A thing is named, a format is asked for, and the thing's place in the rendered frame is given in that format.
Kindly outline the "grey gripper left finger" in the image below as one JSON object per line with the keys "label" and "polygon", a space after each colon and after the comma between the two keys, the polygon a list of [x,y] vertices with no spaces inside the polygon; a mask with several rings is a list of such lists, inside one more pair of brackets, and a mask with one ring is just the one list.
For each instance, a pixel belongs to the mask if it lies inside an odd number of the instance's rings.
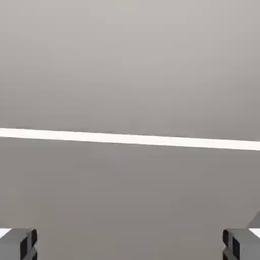
{"label": "grey gripper left finger", "polygon": [[31,228],[0,228],[0,260],[38,260],[38,232]]}

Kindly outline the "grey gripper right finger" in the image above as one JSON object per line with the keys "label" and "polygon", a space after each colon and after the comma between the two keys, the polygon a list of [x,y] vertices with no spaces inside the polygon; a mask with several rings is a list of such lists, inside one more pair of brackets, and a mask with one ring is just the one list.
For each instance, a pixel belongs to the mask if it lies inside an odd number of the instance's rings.
{"label": "grey gripper right finger", "polygon": [[260,229],[225,229],[222,260],[260,260]]}

